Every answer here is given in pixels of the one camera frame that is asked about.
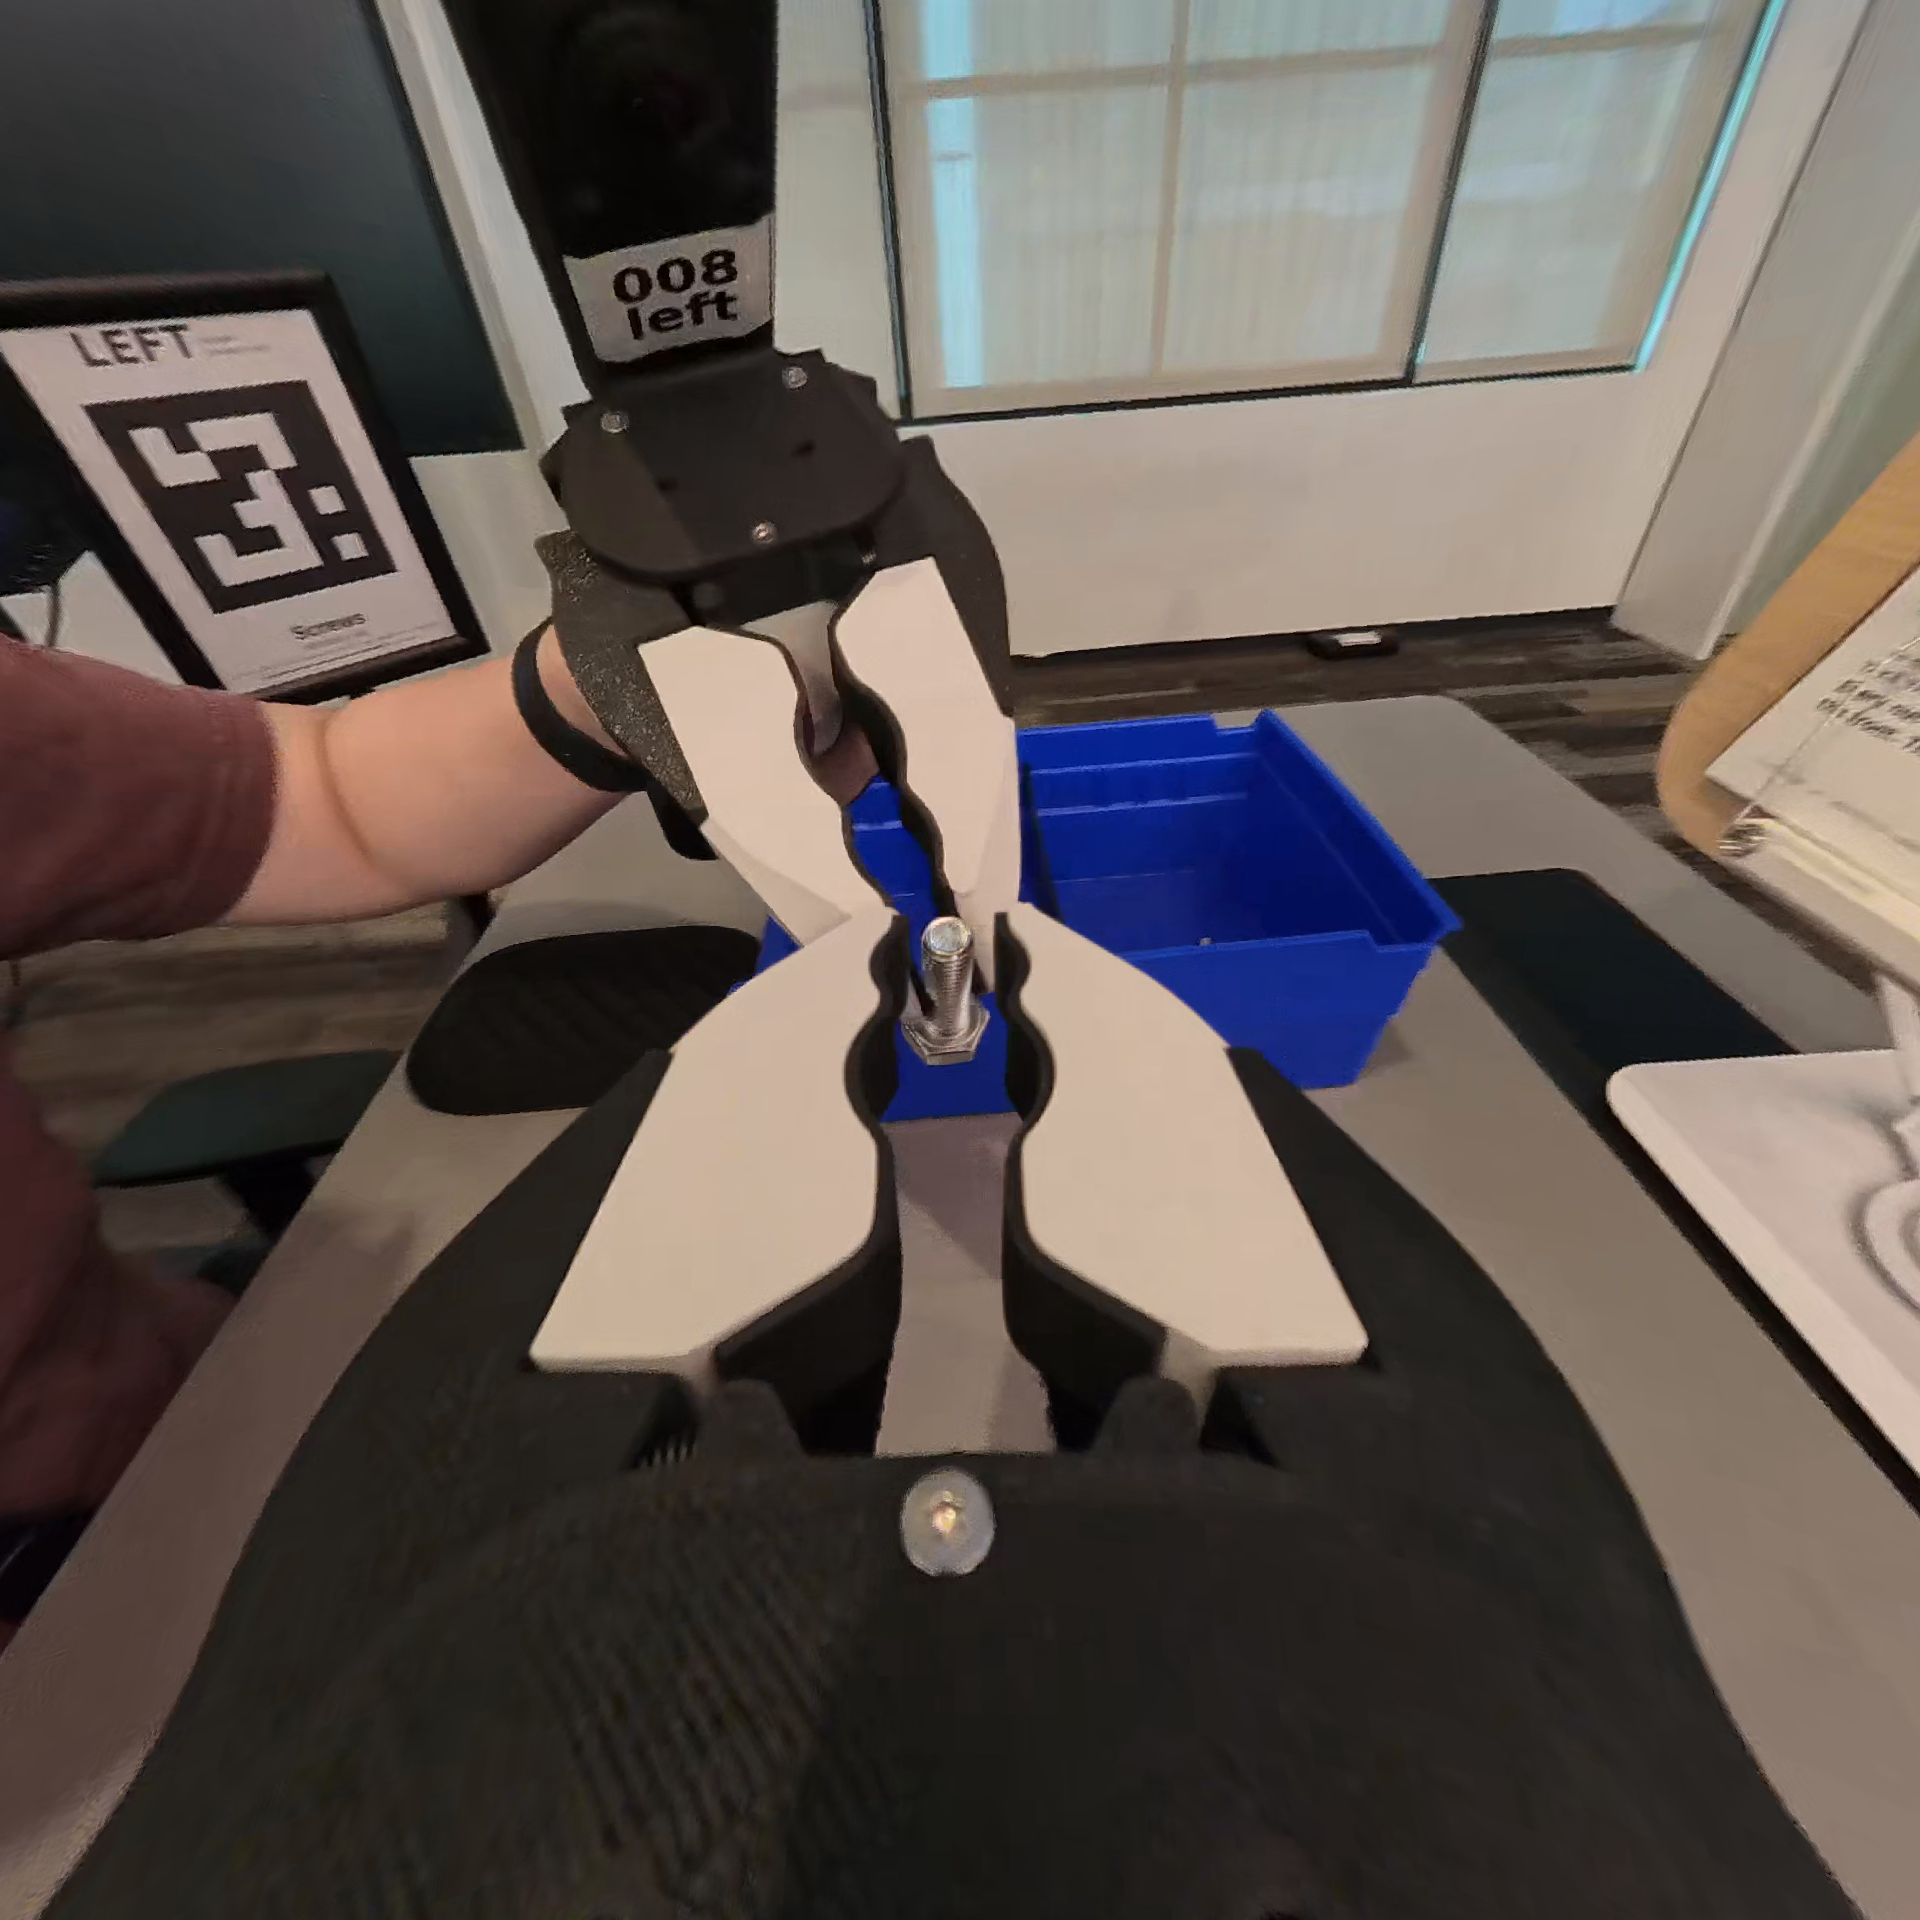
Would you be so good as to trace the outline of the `large grid window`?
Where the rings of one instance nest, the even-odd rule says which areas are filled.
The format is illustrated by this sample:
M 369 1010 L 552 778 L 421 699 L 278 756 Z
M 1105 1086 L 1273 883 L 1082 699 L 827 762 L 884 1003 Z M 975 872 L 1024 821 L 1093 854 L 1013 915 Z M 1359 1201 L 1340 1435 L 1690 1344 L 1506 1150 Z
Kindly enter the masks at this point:
M 916 421 L 1643 368 L 1784 5 L 863 5 Z

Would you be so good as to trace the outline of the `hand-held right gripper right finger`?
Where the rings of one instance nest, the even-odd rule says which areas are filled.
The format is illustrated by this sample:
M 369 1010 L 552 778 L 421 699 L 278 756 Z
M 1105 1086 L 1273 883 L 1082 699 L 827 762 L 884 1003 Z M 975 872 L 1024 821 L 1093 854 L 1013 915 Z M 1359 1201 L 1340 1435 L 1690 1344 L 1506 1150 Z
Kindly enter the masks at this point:
M 1231 1374 L 1349 1370 L 1367 1334 L 1239 1056 L 1153 974 L 1038 906 L 994 924 L 1018 1136 L 1001 1317 L 1060 1451 L 1166 1379 L 1208 1419 Z

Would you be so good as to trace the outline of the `framed marker sign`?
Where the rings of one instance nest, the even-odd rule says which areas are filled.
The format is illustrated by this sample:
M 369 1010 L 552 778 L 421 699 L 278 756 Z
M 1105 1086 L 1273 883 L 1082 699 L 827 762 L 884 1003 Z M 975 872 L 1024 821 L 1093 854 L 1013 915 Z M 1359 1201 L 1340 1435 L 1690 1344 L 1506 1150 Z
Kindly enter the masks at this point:
M 187 686 L 329 704 L 482 622 L 324 274 L 3 283 L 3 519 L 49 513 Z

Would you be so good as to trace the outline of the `large black wall screen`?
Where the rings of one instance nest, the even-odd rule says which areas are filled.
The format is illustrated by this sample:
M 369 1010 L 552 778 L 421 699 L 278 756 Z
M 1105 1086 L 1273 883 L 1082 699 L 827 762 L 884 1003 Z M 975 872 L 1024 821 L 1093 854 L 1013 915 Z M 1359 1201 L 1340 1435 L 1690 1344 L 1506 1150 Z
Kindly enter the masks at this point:
M 523 445 L 370 5 L 3 5 L 3 278 L 324 274 L 412 458 Z

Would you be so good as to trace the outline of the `blue plastic bin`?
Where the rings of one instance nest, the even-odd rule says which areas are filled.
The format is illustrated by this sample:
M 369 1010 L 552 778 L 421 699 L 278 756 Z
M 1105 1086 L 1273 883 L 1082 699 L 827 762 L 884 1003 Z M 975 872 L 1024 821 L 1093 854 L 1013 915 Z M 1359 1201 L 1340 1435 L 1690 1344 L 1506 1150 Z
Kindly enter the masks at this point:
M 1279 716 L 1022 729 L 1018 750 L 1024 903 L 1296 1089 L 1359 1081 L 1458 924 Z

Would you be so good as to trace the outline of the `black desk mat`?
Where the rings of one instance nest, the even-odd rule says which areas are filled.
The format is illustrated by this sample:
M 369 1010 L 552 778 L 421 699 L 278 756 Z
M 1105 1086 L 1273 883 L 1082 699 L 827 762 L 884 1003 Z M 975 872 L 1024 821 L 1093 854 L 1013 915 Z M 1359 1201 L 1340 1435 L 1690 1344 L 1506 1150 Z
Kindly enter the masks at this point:
M 1855 1448 L 1917 1510 L 1917 1471 L 1908 1458 L 1608 1102 L 1610 1076 L 1629 1067 L 1793 1056 L 1793 1046 L 1608 898 L 1594 876 L 1550 866 L 1439 876 L 1431 890 L 1458 924 L 1445 942 L 1451 967 L 1687 1238 Z

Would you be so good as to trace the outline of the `white stand base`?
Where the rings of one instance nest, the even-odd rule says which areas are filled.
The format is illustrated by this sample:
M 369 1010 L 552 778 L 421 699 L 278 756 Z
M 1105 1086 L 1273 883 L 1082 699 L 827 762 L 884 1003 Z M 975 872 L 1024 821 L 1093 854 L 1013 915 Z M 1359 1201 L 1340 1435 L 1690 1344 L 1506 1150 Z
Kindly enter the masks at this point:
M 1887 1046 L 1623 1067 L 1610 1115 L 1917 1469 L 1917 898 L 1771 818 L 1719 859 L 1863 951 Z

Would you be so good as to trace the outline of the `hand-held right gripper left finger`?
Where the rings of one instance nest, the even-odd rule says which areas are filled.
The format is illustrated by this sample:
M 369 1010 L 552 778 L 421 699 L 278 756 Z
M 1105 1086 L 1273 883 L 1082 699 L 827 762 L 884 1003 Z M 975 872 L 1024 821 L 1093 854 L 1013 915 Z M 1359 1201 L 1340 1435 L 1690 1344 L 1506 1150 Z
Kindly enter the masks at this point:
M 855 915 L 671 1052 L 529 1345 L 544 1379 L 771 1390 L 812 1453 L 873 1453 L 903 1310 L 897 1025 L 910 926 Z

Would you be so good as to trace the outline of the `person's left forearm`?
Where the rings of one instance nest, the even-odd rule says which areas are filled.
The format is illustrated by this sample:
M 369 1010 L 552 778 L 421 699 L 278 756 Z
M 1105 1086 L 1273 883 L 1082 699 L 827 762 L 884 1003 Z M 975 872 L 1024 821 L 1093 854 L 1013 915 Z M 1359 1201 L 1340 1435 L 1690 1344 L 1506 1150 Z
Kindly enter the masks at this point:
M 340 711 L 265 704 L 263 716 L 275 753 L 272 832 L 229 926 L 340 926 L 482 898 L 618 805 L 534 739 L 506 659 Z

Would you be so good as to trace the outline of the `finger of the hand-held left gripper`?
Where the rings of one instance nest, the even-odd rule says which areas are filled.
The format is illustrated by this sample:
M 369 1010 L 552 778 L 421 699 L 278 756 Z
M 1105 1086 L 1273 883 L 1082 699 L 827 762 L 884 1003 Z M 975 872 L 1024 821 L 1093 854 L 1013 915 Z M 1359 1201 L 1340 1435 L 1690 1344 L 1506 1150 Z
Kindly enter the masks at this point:
M 871 575 L 831 624 L 841 691 L 980 963 L 1022 899 L 1018 729 L 933 558 Z
M 636 659 L 704 845 L 802 948 L 849 921 L 900 915 L 852 851 L 849 805 L 880 778 L 873 741 L 847 721 L 815 756 L 804 681 L 777 641 L 686 627 L 642 641 Z

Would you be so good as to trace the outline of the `instruction sheet on stand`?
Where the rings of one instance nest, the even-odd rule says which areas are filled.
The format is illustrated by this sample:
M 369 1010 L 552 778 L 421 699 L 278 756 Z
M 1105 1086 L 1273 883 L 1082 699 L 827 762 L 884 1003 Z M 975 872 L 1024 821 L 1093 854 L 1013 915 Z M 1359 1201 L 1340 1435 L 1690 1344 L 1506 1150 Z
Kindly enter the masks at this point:
M 1738 814 L 1738 799 L 1710 778 L 1712 762 L 1912 571 L 1917 440 L 1908 440 L 1759 619 L 1715 649 L 1675 711 L 1655 782 L 1662 814 L 1687 848 L 1719 859 L 1719 842 Z

